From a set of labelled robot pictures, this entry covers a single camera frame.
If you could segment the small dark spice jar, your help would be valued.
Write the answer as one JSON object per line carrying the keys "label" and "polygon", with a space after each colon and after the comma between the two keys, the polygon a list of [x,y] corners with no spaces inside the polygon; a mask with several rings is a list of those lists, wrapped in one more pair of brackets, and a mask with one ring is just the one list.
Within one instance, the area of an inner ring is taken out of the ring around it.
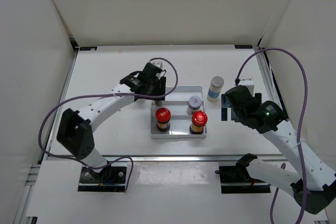
{"label": "small dark spice jar", "polygon": [[154,103],[155,103],[155,105],[158,106],[158,107],[163,106],[163,101],[161,101],[161,100],[155,100]]}

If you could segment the red-lid amber jar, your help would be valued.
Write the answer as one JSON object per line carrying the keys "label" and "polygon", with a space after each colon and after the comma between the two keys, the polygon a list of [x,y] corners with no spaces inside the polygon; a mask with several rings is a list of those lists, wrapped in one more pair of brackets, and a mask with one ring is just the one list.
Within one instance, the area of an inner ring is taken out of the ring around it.
{"label": "red-lid amber jar", "polygon": [[190,132],[192,134],[202,134],[207,124],[207,121],[208,117],[205,112],[197,111],[193,113],[190,125]]}

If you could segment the small pale spice jar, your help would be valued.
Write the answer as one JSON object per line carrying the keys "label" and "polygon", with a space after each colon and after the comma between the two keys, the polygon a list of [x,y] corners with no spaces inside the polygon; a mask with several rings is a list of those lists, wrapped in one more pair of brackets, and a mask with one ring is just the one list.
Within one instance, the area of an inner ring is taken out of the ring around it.
{"label": "small pale spice jar", "polygon": [[203,111],[202,99],[197,95],[193,95],[188,100],[186,112],[187,114],[192,115],[197,111]]}

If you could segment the red-lid dark jar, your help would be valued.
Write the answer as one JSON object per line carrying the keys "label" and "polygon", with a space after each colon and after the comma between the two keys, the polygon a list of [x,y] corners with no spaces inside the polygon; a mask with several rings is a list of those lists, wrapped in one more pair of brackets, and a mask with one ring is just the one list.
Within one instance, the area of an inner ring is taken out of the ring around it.
{"label": "red-lid dark jar", "polygon": [[159,108],[155,112],[156,127],[159,131],[168,131],[170,128],[171,112],[167,108]]}

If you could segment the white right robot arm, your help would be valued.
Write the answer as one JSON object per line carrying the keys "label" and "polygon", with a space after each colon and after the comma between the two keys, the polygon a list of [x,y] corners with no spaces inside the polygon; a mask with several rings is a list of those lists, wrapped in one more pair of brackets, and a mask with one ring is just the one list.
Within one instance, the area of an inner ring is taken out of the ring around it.
{"label": "white right robot arm", "polygon": [[276,103],[259,101],[242,85],[229,89],[225,97],[239,122],[269,140],[295,169],[287,172],[254,154],[246,154],[236,162],[240,181],[260,179],[276,186],[313,215],[335,200],[335,171],[305,142],[297,141],[298,133]]}

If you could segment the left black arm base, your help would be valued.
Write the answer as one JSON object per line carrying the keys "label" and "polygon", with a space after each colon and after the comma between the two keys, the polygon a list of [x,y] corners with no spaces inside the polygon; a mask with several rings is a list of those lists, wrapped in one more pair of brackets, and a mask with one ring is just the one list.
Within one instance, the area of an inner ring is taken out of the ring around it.
{"label": "left black arm base", "polygon": [[127,162],[117,162],[97,173],[82,167],[78,189],[79,192],[123,193],[127,187]]}

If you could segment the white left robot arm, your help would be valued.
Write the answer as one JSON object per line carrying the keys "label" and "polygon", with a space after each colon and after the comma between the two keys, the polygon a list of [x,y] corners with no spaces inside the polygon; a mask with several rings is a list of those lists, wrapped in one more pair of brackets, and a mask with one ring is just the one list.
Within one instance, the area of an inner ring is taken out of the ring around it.
{"label": "white left robot arm", "polygon": [[139,73],[131,73],[109,92],[111,96],[99,98],[95,102],[76,111],[63,112],[56,139],[77,160],[93,167],[92,176],[98,182],[105,182],[110,176],[108,161],[97,151],[93,133],[110,116],[123,107],[134,103],[139,97],[165,93],[166,78],[161,77],[161,62],[148,62]]}

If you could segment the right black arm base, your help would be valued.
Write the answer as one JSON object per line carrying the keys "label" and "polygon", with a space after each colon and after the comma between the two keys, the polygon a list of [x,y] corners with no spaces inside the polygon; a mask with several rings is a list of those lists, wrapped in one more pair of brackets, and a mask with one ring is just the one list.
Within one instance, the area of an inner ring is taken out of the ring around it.
{"label": "right black arm base", "polygon": [[220,166],[215,174],[219,176],[222,194],[268,194],[270,185],[262,180],[244,178],[235,166]]}

